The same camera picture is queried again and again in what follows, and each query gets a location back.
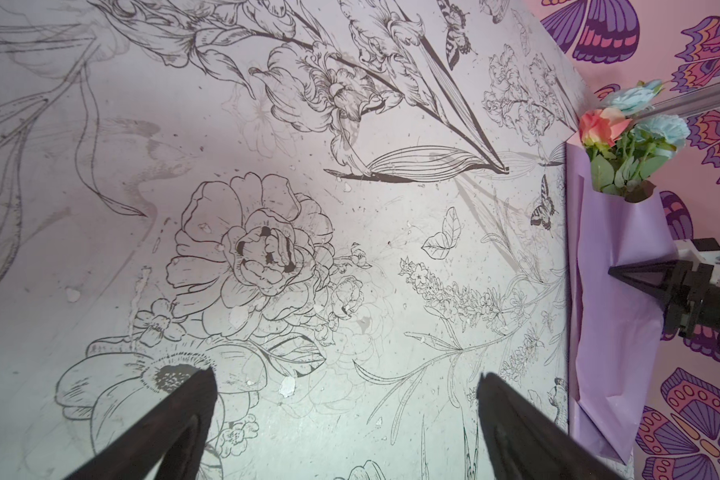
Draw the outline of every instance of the leaf drawing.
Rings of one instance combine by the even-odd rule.
[[[459,348],[440,340],[436,336],[432,336],[427,333],[405,332],[405,336],[410,336],[411,338],[415,338],[416,340],[418,340],[421,343],[424,343],[426,345],[429,345],[430,347],[432,347],[435,350],[441,350],[443,352],[451,352],[453,350],[460,350]]]
[[[141,210],[129,205],[122,204],[105,196],[99,191],[94,178],[94,165],[96,162],[96,142],[99,136],[99,107],[96,103],[94,91],[88,82],[87,66],[80,71],[80,95],[83,99],[85,110],[85,123],[83,133],[77,141],[74,152],[75,169],[77,177],[83,185],[96,194],[113,212],[120,215],[146,216]]]
[[[258,347],[272,368],[284,376],[309,375],[326,361],[312,339],[301,333],[277,336]]]
[[[392,420],[392,433],[389,437],[389,443],[391,445],[394,445],[394,441],[398,438],[398,431],[400,430],[400,418],[403,415],[403,410],[408,404],[408,400],[411,399],[411,395],[413,395],[414,390],[416,389],[416,387],[418,387],[418,384],[422,382],[422,377],[424,376],[424,372],[426,371],[427,369],[425,367],[419,372],[418,375],[416,375],[413,383],[411,383],[411,386],[408,388],[408,390],[405,390],[403,398],[400,399],[400,405],[398,405],[398,410],[394,413],[394,419]]]
[[[456,215],[456,209],[451,207],[443,218],[442,231],[430,236],[424,241],[422,250],[434,260],[442,260],[448,256],[448,252],[456,246],[461,236],[461,222]]]
[[[454,385],[456,376],[456,363],[461,357],[461,354],[457,354],[451,357],[451,366],[448,368],[448,377],[445,379],[445,384],[448,387],[448,399],[451,400],[451,405],[460,408],[461,403],[456,398],[456,386]]]
[[[27,126],[15,136],[12,144],[2,150],[8,151],[8,159],[0,181],[0,280],[8,272],[19,249],[21,238],[21,191],[19,167],[24,143],[29,135]]]
[[[427,441],[424,436],[424,418],[422,417],[422,480],[429,480],[429,464],[427,464]]]

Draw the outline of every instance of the artificial flower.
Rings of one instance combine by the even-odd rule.
[[[638,84],[629,90],[619,90],[605,97],[600,103],[604,108],[618,108],[626,116],[645,110],[661,91],[661,80]]]
[[[630,121],[617,108],[590,110],[581,117],[579,133],[585,147],[613,147]]]
[[[656,140],[663,139],[675,148],[682,148],[691,135],[686,122],[677,115],[654,115],[635,125],[635,131],[650,134]]]

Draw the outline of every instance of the butterfly drawing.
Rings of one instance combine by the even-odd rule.
[[[541,178],[541,203],[534,208],[530,215],[530,224],[543,226],[547,230],[552,228],[552,215],[554,215],[554,204],[550,197],[550,188],[547,185],[547,175]]]
[[[542,160],[539,162],[539,165],[542,167],[557,167],[557,165],[565,163],[565,142],[557,145],[557,147],[552,150],[552,154],[548,158],[543,154],[542,149],[539,149],[539,152]]]
[[[582,62],[610,64],[634,55],[640,22],[629,0],[541,0],[541,5],[568,2],[541,21],[563,52],[578,37],[573,56]]]
[[[467,14],[449,0],[438,0],[438,6],[448,24],[448,33],[445,35],[445,56],[448,59],[448,67],[453,70],[461,55],[472,51],[469,38],[464,33]]]
[[[461,222],[456,215],[456,209],[451,207],[445,212],[442,231],[427,238],[422,250],[433,260],[442,260],[456,246],[460,235]]]
[[[661,384],[666,404],[643,407],[635,441],[643,478],[720,479],[720,389],[679,368]]]

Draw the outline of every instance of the flower bouquet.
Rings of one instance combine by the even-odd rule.
[[[581,117],[579,134],[590,157],[596,191],[632,203],[643,201],[655,187],[648,177],[685,145],[690,130],[677,115],[634,119],[651,108],[651,100],[661,90],[661,80],[639,82],[608,95],[601,108]]]

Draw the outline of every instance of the stain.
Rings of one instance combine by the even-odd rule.
[[[102,133],[134,134],[144,138],[152,138],[160,132],[160,126],[150,121],[133,120],[132,118],[108,118],[101,122]]]
[[[282,379],[282,382],[280,383],[280,388],[277,392],[282,395],[283,398],[288,398],[292,396],[295,391],[296,379],[292,376],[287,376],[286,378]]]
[[[69,303],[75,303],[80,299],[80,291],[71,286],[65,288],[64,292],[67,293],[67,302]]]
[[[38,225],[38,228],[34,229],[34,232],[29,234],[27,238],[24,239],[23,242],[21,242],[21,245],[25,245],[29,240],[32,240],[32,237],[40,233],[41,231],[48,228],[48,226],[51,226],[61,220],[62,218],[65,218],[66,216],[71,216],[72,210],[67,207],[63,210],[59,210],[58,212],[53,212],[51,215],[47,216],[45,220],[40,222],[40,225]]]

